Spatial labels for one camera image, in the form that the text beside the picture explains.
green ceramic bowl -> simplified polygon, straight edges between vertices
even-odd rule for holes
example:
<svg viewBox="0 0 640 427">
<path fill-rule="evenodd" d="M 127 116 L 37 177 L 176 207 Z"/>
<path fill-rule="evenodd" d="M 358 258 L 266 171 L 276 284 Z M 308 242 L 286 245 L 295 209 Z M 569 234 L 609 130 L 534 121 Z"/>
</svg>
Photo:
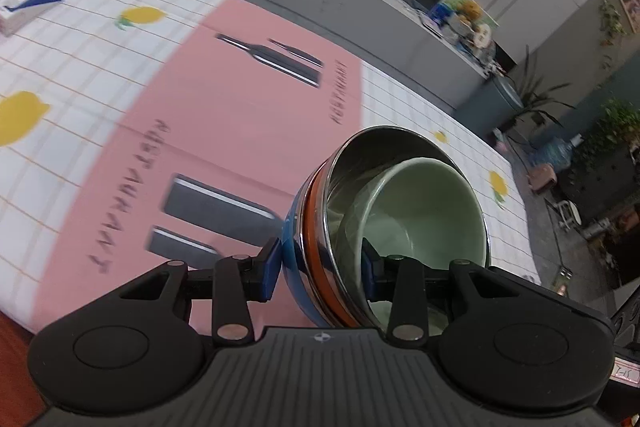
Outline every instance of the green ceramic bowl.
<svg viewBox="0 0 640 427">
<path fill-rule="evenodd" d="M 345 284 L 370 318 L 386 330 L 391 303 L 369 303 L 362 289 L 362 238 L 381 257 L 404 255 L 434 269 L 454 259 L 484 266 L 486 230 L 473 189 L 434 158 L 411 158 L 373 178 L 344 215 L 336 260 Z"/>
</svg>

stool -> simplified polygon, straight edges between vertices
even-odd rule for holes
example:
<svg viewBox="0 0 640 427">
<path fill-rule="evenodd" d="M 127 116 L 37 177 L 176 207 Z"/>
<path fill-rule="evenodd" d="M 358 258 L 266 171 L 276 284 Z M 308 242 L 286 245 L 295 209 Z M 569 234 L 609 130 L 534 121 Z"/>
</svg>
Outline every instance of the stool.
<svg viewBox="0 0 640 427">
<path fill-rule="evenodd" d="M 536 165 L 529 171 L 529 188 L 536 194 L 540 194 L 553 187 L 558 182 L 556 172 L 551 163 Z"/>
<path fill-rule="evenodd" d="M 560 214 L 561 228 L 571 230 L 573 227 L 580 227 L 582 224 L 580 212 L 578 212 L 578 207 L 575 206 L 573 201 L 562 200 L 559 203 L 554 203 L 554 208 Z"/>
</svg>

logo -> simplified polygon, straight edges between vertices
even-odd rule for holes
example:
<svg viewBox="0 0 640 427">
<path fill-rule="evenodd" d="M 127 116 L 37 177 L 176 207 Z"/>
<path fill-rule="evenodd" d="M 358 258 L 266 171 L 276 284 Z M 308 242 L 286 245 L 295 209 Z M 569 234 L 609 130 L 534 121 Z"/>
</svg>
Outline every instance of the logo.
<svg viewBox="0 0 640 427">
<path fill-rule="evenodd" d="M 324 333 L 324 331 L 322 333 L 316 333 L 314 335 L 314 340 L 319 343 L 325 343 L 326 341 L 331 340 L 331 335 L 329 335 L 329 333 Z"/>
</svg>

metal pin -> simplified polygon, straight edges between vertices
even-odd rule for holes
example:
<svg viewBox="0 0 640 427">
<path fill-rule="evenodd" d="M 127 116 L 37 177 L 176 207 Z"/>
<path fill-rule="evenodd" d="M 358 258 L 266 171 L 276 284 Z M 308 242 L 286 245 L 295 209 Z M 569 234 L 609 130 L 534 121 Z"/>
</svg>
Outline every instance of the metal pin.
<svg viewBox="0 0 640 427">
<path fill-rule="evenodd" d="M 424 330 L 413 324 L 396 326 L 392 333 L 396 339 L 401 341 L 419 341 L 424 336 Z"/>
<path fill-rule="evenodd" d="M 248 334 L 248 328 L 242 324 L 225 324 L 218 328 L 218 336 L 228 341 L 241 341 Z"/>
</svg>

white grid tablecloth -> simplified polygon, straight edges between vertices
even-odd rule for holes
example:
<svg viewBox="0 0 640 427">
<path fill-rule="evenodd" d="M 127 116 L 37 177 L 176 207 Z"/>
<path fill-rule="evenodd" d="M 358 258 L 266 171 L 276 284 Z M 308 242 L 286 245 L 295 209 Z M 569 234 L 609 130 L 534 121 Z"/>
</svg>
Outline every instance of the white grid tablecloth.
<svg viewBox="0 0 640 427">
<path fill-rule="evenodd" d="M 222 0 L 64 0 L 0 40 L 0 98 L 20 90 L 50 104 L 24 138 L 0 148 L 0 310 L 29 326 L 49 253 L 78 188 L 120 118 L 154 73 Z M 122 31 L 127 7 L 155 6 L 160 22 Z M 492 261 L 536 283 L 526 213 L 511 166 L 475 135 L 363 62 L 362 127 L 396 124 L 433 140 L 460 166 L 485 214 Z M 489 171 L 509 189 L 503 208 Z"/>
</svg>

